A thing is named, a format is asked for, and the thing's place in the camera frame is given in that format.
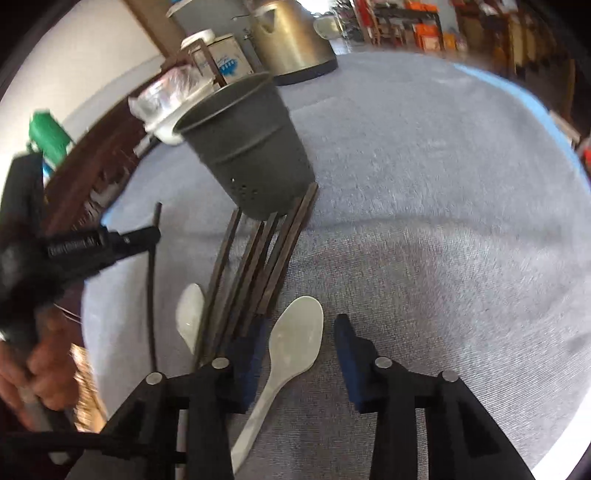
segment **gray tablecloth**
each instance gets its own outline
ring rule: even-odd
[[[410,370],[459,372],[534,466],[591,380],[586,179],[543,116],[450,63],[403,53],[339,63],[281,89],[320,194],[278,311],[318,298],[323,344],[280,392],[238,478],[367,478],[375,418],[347,400],[332,339],[342,312]],[[191,357],[175,306],[188,283],[206,287],[233,204],[187,145],[155,149],[108,224],[145,225],[157,201],[158,360],[178,375]],[[86,289],[84,335],[110,413],[149,373],[146,265],[123,261]]]

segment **plastic spoon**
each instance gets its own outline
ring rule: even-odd
[[[195,338],[199,331],[203,313],[203,292],[196,283],[190,283],[183,290],[177,303],[177,331],[191,350],[195,350]]]
[[[295,299],[277,320],[269,338],[269,380],[232,448],[234,473],[250,452],[279,390],[289,380],[304,373],[314,364],[320,351],[323,325],[322,305],[312,297]]]

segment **stainless steel kettle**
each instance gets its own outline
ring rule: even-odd
[[[314,29],[314,17],[296,0],[271,0],[254,10],[252,42],[278,85],[319,77],[337,68],[330,42]]]

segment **blue printed logo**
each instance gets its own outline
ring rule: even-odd
[[[236,68],[238,68],[237,59],[223,59],[222,64],[219,65],[220,72],[224,76],[234,75]]]

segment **gray plastic cup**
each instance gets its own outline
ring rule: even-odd
[[[266,220],[304,196],[314,171],[273,77],[255,73],[219,89],[174,127],[246,215]]]

